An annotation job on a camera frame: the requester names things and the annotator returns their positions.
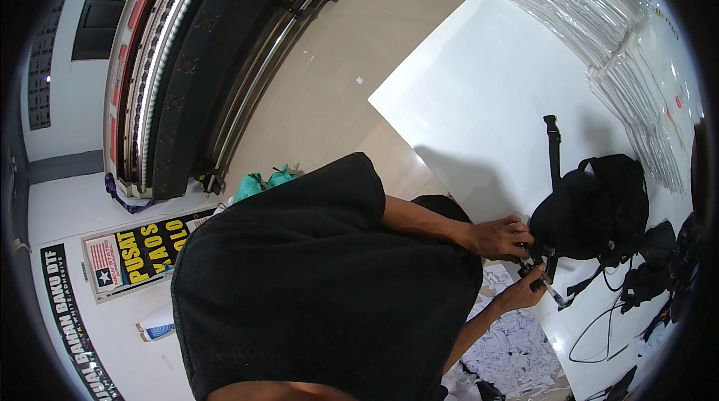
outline stack of plastic packages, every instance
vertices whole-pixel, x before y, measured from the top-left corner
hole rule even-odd
[[[645,170],[672,192],[685,192],[693,129],[680,98],[688,92],[676,73],[668,80],[671,58],[651,44],[652,0],[509,1],[587,65],[591,90],[624,123]]]

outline purple cloth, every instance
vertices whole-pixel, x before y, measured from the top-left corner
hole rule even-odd
[[[145,206],[130,206],[127,203],[125,203],[124,201],[122,201],[122,199],[120,199],[120,197],[117,196],[117,187],[115,186],[115,177],[112,176],[112,173],[108,173],[105,175],[105,191],[108,192],[112,196],[112,198],[117,200],[117,202],[120,203],[122,205],[122,207],[125,208],[125,210],[127,210],[127,212],[129,212],[131,214],[137,214],[137,213],[142,212],[143,210],[149,208],[150,206],[157,204],[157,202],[155,200],[150,200],[149,203],[146,204]]]

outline tiled floor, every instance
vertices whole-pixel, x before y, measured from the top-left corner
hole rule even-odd
[[[365,152],[386,193],[446,193],[367,102],[387,76],[464,0],[340,0],[319,13],[260,101],[232,160],[226,194],[242,175],[272,167],[310,172]]]

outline person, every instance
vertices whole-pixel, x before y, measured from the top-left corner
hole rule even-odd
[[[517,261],[519,217],[473,225],[444,195],[385,195],[350,154],[207,220],[171,292],[197,400],[442,400],[442,375],[500,315],[534,306],[536,267],[466,322],[482,257]]]

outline black backpack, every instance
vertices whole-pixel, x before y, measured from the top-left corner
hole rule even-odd
[[[554,276],[560,257],[598,259],[591,278],[567,289],[576,295],[604,267],[626,262],[641,246],[649,218],[644,172],[639,162],[625,154],[593,157],[576,170],[559,174],[562,136],[555,116],[544,116],[549,136],[552,194],[535,209],[529,231],[535,238],[529,252],[535,260],[546,256],[546,272]],[[591,165],[594,174],[588,173]]]

